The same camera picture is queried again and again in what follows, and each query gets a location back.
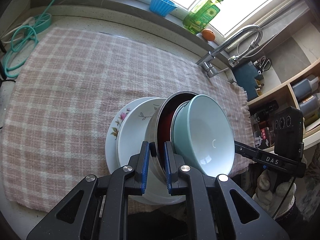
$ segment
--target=teal cable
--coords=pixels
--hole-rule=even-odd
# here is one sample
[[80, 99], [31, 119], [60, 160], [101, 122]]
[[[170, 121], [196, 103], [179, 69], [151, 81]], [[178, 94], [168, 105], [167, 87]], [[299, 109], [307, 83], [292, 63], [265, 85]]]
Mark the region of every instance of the teal cable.
[[[46, 12], [50, 8], [50, 6], [54, 3], [54, 1], [55, 0], [52, 0], [50, 2], [50, 4], [47, 6], [47, 8], [42, 12], [40, 17], [36, 20], [35, 24], [33, 25], [34, 28], [37, 27], [41, 22], [43, 22], [47, 18]], [[27, 44], [28, 41], [34, 41], [34, 45], [33, 45], [32, 50], [34, 50], [34, 48], [37, 46], [37, 44], [39, 42], [38, 39], [37, 39], [36, 31], [35, 31], [35, 29], [33, 27], [31, 27], [29, 25], [21, 26], [12, 35], [11, 42], [10, 42], [10, 49], [4, 55], [3, 64], [2, 64], [3, 68], [4, 68], [4, 73], [8, 78], [17, 78], [17, 76], [19, 74], [10, 75], [9, 71], [12, 71], [12, 70], [20, 68], [26, 62], [26, 60], [28, 59], [28, 57], [30, 56], [32, 51], [30, 52], [30, 54], [28, 55], [28, 57], [24, 61], [22, 61], [21, 63], [19, 63], [18, 65], [14, 66], [14, 67], [9, 67], [12, 55], [14, 53], [19, 53], [25, 47], [25, 45]], [[15, 36], [22, 29], [29, 29], [26, 37], [24, 37], [23, 39], [17, 41], [16, 43], [14, 43], [13, 40], [14, 40]]]

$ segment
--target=teal bowl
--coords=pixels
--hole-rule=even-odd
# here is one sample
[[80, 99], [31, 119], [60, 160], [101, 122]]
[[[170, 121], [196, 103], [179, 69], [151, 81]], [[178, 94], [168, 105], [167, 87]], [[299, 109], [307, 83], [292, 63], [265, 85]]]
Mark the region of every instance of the teal bowl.
[[216, 101], [197, 95], [173, 120], [175, 153], [201, 173], [228, 175], [235, 157], [235, 144], [229, 121]]

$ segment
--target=green soap bottle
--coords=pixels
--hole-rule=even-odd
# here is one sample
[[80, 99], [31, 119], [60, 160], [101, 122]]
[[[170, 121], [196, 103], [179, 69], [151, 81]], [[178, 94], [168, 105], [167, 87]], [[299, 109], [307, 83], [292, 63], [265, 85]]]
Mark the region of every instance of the green soap bottle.
[[193, 34], [201, 32], [219, 13], [216, 6], [223, 0], [201, 0], [183, 19], [183, 25]]

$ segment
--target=triangular cutout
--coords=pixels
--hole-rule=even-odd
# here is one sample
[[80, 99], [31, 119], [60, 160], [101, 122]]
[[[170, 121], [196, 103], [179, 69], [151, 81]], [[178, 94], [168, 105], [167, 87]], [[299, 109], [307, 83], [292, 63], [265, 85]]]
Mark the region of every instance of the triangular cutout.
[[230, 195], [241, 223], [246, 224], [259, 218], [259, 213], [236, 190], [230, 190]]
[[58, 212], [57, 219], [72, 224], [75, 221], [83, 194], [83, 190], [78, 191], [78, 193]]

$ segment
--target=gray bottle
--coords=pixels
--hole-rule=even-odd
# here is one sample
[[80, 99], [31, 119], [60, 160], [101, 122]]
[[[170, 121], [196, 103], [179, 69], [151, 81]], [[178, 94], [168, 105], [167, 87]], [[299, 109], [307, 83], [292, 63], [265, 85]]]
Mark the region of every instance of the gray bottle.
[[300, 101], [307, 96], [310, 96], [318, 88], [320, 78], [315, 75], [309, 75], [297, 84], [292, 86], [294, 95]]
[[313, 94], [299, 103], [303, 117], [312, 116], [320, 107], [320, 93]]

